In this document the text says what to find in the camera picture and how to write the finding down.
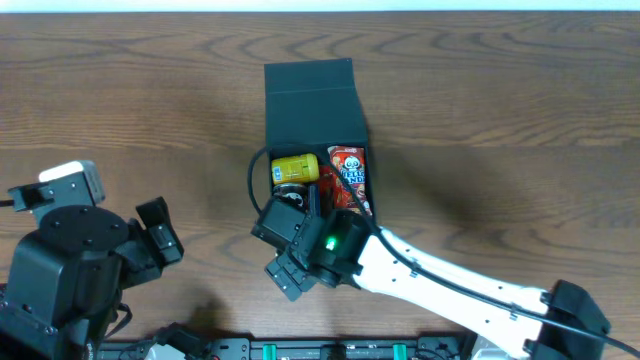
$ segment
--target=red snack package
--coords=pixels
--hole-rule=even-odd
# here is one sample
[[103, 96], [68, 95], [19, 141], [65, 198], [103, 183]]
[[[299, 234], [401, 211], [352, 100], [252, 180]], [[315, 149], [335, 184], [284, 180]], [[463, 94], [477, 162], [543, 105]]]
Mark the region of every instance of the red snack package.
[[[356, 191], [358, 199], [364, 205], [367, 215], [372, 216], [371, 207], [365, 195], [365, 161], [364, 149], [348, 146], [332, 146], [329, 148], [331, 162], [340, 171], [342, 176]], [[358, 205], [351, 197], [351, 193], [340, 183], [340, 178], [333, 175], [333, 205], [338, 209], [349, 209], [360, 213]]]

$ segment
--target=wire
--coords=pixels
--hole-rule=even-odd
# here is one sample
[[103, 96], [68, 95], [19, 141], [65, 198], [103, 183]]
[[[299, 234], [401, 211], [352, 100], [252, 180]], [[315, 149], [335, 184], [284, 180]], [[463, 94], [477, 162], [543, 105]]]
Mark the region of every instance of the wire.
[[257, 153], [253, 155], [251, 158], [251, 162], [249, 162], [249, 173], [247, 174], [247, 188], [249, 189], [249, 199], [251, 199], [251, 204], [253, 204], [254, 209], [258, 212], [258, 214], [262, 214], [262, 210], [260, 206], [258, 206], [258, 202], [256, 201], [256, 197], [253, 195], [253, 167], [256, 165], [256, 161], [270, 149], [269, 146], [265, 146], [262, 149], [258, 150]]
[[[153, 344], [153, 340], [141, 340], [138, 341], [137, 343], [133, 343], [127, 347], [125, 347], [124, 349], [120, 350], [120, 354], [118, 354], [118, 360], [124, 360], [122, 359], [122, 355], [124, 355], [125, 352], [127, 352], [127, 356], [129, 357], [129, 359], [133, 359], [133, 360], [137, 360], [137, 359], [143, 359], [143, 357], [140, 356], [145, 356], [146, 354], [144, 353], [144, 350], [147, 346]], [[135, 357], [132, 358], [131, 357], [131, 352], [133, 352], [135, 354]]]
[[126, 315], [125, 317], [122, 318], [122, 320], [120, 320], [118, 325], [116, 325], [111, 331], [109, 331], [107, 335], [104, 336], [105, 339], [110, 338], [118, 331], [124, 329], [125, 326], [129, 325], [129, 323], [131, 322], [131, 319], [133, 319], [133, 313], [131, 312], [129, 305], [120, 303], [118, 305], [118, 311], [124, 311]]
[[[353, 198], [353, 200], [355, 201], [356, 205], [358, 206], [358, 209], [360, 210], [360, 212], [362, 214], [366, 214], [366, 210], [364, 207], [364, 204], [362, 204], [362, 201], [360, 201], [360, 199], [358, 198], [355, 189], [351, 186], [351, 184], [349, 184], [349, 182], [344, 178], [344, 176], [342, 176], [342, 174], [340, 173], [340, 171], [338, 171], [338, 169], [335, 167], [335, 165], [333, 165], [329, 159], [329, 155], [328, 154], [324, 154], [324, 153], [320, 153], [318, 151], [316, 151], [315, 149], [313, 149], [312, 147], [306, 145], [306, 147], [308, 148], [308, 150], [312, 153], [314, 153], [318, 158], [320, 158], [320, 160], [322, 160], [321, 162], [324, 162], [325, 164], [328, 164], [331, 167], [331, 171], [340, 179], [340, 182], [342, 183], [342, 186], [345, 187], [349, 193], [351, 194], [351, 197]], [[253, 204], [253, 207], [256, 209], [256, 211], [258, 212], [258, 214], [260, 215], [262, 213], [262, 210], [260, 210], [260, 207], [258, 206], [258, 203], [256, 202], [255, 196], [253, 194], [253, 184], [252, 184], [252, 179], [253, 179], [253, 168], [255, 166], [256, 161], [258, 160], [258, 158], [260, 158], [260, 156], [262, 156], [262, 154], [264, 154], [265, 152], [271, 150], [270, 146], [265, 146], [262, 149], [260, 149], [258, 152], [256, 152], [256, 154], [253, 156], [253, 158], [251, 159], [251, 162], [249, 163], [249, 169], [248, 169], [248, 176], [247, 176], [247, 182], [248, 182], [248, 190], [249, 190], [249, 198], [251, 199], [251, 202]], [[530, 319], [533, 320], [537, 320], [540, 321], [543, 324], [547, 324], [549, 326], [553, 326], [553, 327], [557, 327], [569, 332], [573, 332], [575, 334], [593, 339], [593, 340], [598, 340], [598, 341], [602, 341], [605, 344], [609, 344], [613, 347], [616, 347], [620, 350], [623, 350], [631, 355], [633, 355], [634, 357], [636, 357], [637, 359], [640, 359], [640, 351], [634, 349], [633, 347], [631, 347], [630, 345], [627, 345], [619, 340], [616, 339], [612, 339], [608, 336], [605, 335], [601, 335], [589, 330], [583, 330], [583, 329], [579, 329], [577, 327], [573, 327], [570, 325], [566, 325], [563, 324], [561, 322], [555, 321], [555, 320], [551, 320], [551, 319], [547, 319], [544, 316], [530, 311], [530, 310], [525, 310], [520, 308], [518, 305], [516, 304], [510, 304], [510, 303], [506, 303], [504, 301], [500, 301], [500, 300], [496, 300], [490, 296], [487, 296], [485, 294], [481, 294], [478, 293], [476, 291], [467, 289], [463, 286], [460, 286], [456, 283], [453, 283], [447, 279], [444, 279], [432, 272], [429, 272], [425, 269], [423, 269], [419, 264], [412, 262], [411, 260], [407, 259], [406, 257], [404, 257], [400, 252], [398, 252], [392, 245], [391, 243], [389, 243], [389, 241], [384, 237], [384, 235], [382, 235], [382, 231], [380, 230], [380, 228], [375, 224], [374, 220], [370, 217], [370, 216], [366, 216], [363, 215], [362, 216], [365, 220], [365, 222], [367, 223], [367, 226], [371, 229], [371, 232], [373, 233], [373, 235], [375, 235], [378, 240], [380, 241], [380, 243], [382, 244], [382, 246], [384, 246], [384, 248], [389, 251], [389, 253], [396, 258], [399, 262], [401, 262], [403, 265], [405, 265], [406, 267], [408, 267], [409, 269], [411, 269], [411, 271], [427, 278], [428, 280], [431, 280], [433, 282], [435, 282], [438, 285], [444, 286], [449, 290], [453, 290], [456, 291], [460, 294], [463, 294], [465, 296], [468, 296], [470, 298], [473, 298], [475, 300], [478, 301], [482, 301], [486, 304], [495, 306], [499, 309], [502, 310], [507, 310], [512, 314], [516, 314], [516, 315], [522, 315], [524, 317], [528, 317]]]

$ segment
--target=can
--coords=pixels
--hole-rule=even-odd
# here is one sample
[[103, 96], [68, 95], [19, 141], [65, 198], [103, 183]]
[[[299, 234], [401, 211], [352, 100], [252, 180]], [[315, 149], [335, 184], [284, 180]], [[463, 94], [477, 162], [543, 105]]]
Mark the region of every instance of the can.
[[273, 184], [307, 183], [319, 177], [318, 158], [314, 154], [304, 154], [275, 159], [271, 162]]
[[302, 184], [284, 183], [273, 187], [273, 196], [306, 211], [307, 187]]

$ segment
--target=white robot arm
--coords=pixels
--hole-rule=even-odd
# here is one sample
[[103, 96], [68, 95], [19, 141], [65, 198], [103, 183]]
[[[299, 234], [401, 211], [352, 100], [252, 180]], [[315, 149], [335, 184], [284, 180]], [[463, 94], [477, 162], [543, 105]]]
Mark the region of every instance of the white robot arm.
[[[443, 279], [541, 316], [548, 310], [548, 306], [541, 301], [545, 290], [482, 276], [425, 254], [388, 230], [383, 230], [382, 233], [398, 252], [406, 254], [407, 259]], [[358, 263], [363, 269], [354, 279], [362, 289], [412, 302], [456, 322], [486, 338], [511, 358], [529, 358], [524, 350], [525, 341], [535, 341], [540, 335], [540, 321], [516, 316], [508, 310], [418, 276], [389, 253], [376, 236], [369, 238]]]

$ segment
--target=green led light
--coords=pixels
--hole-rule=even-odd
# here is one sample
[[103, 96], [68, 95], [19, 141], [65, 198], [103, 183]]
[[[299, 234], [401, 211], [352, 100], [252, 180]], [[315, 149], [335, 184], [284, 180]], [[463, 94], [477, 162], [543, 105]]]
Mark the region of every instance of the green led light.
[[325, 245], [325, 248], [327, 250], [333, 251], [333, 249], [335, 249], [337, 245], [338, 245], [338, 239], [336, 239], [335, 236], [329, 236], [327, 238], [327, 243]]

